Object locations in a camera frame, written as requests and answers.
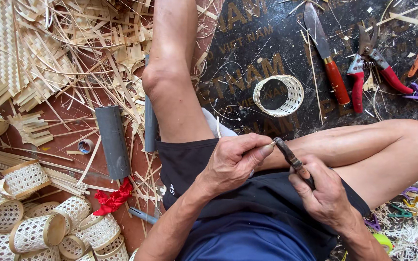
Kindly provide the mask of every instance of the person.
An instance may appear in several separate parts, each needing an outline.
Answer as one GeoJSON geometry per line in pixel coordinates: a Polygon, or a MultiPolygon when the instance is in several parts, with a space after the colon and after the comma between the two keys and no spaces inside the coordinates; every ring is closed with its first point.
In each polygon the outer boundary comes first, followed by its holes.
{"type": "Polygon", "coordinates": [[[194,0],[155,1],[142,80],[159,122],[167,211],[135,260],[325,260],[337,235],[353,260],[390,260],[362,216],[418,181],[418,121],[287,141],[312,191],[269,137],[214,137],[190,80],[196,26],[194,0]]]}

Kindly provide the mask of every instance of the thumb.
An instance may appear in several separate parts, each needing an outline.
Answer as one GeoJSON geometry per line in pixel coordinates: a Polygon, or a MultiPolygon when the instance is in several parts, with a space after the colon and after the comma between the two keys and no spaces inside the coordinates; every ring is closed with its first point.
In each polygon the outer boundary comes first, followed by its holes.
{"type": "Polygon", "coordinates": [[[261,164],[263,160],[274,151],[274,145],[264,145],[254,148],[246,153],[238,162],[240,168],[251,171],[255,166],[261,164]]]}
{"type": "Polygon", "coordinates": [[[312,193],[311,188],[308,186],[308,184],[304,180],[302,180],[299,177],[298,174],[290,174],[290,176],[288,177],[288,180],[293,185],[294,189],[299,194],[299,197],[301,197],[305,205],[308,205],[317,201],[317,199],[314,197],[314,194],[312,193]]]}

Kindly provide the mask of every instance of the man's right hand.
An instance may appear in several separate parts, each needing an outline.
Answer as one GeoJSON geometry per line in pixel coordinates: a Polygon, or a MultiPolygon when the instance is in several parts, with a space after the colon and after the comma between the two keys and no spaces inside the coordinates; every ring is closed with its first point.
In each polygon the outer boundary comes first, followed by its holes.
{"type": "Polygon", "coordinates": [[[289,181],[302,198],[306,211],[317,221],[329,225],[338,233],[352,229],[362,221],[360,213],[349,202],[340,176],[319,158],[308,155],[300,159],[315,183],[315,190],[290,169],[289,181]]]}
{"type": "Polygon", "coordinates": [[[254,167],[272,153],[274,145],[270,143],[271,138],[255,133],[221,138],[195,183],[209,197],[240,187],[254,167]]]}

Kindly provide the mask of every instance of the blue shirt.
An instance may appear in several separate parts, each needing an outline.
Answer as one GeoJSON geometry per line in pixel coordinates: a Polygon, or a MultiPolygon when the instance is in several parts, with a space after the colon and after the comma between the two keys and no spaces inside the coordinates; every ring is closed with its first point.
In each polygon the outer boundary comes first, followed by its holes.
{"type": "Polygon", "coordinates": [[[195,222],[177,261],[314,261],[286,223],[252,212],[195,222]]]}

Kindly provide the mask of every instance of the red shear handle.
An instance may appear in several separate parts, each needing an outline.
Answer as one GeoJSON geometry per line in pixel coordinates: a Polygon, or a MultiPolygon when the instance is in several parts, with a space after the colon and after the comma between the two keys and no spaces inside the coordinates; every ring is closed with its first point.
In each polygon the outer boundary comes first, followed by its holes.
{"type": "Polygon", "coordinates": [[[362,86],[364,85],[364,72],[357,72],[348,74],[354,78],[354,86],[352,87],[352,106],[354,111],[362,113],[364,107],[362,106],[362,86]]]}
{"type": "Polygon", "coordinates": [[[336,99],[338,100],[339,105],[345,105],[351,102],[349,99],[348,92],[346,91],[345,83],[341,78],[340,71],[334,61],[327,63],[325,62],[325,71],[328,75],[328,80],[332,84],[332,88],[335,91],[336,99]]]}
{"type": "Polygon", "coordinates": [[[396,74],[394,73],[393,69],[391,68],[391,66],[388,66],[386,69],[381,70],[380,73],[383,75],[383,78],[385,78],[385,80],[396,90],[402,92],[402,93],[407,93],[407,94],[411,94],[414,92],[413,89],[404,86],[398,79],[398,77],[396,76],[396,74]]]}

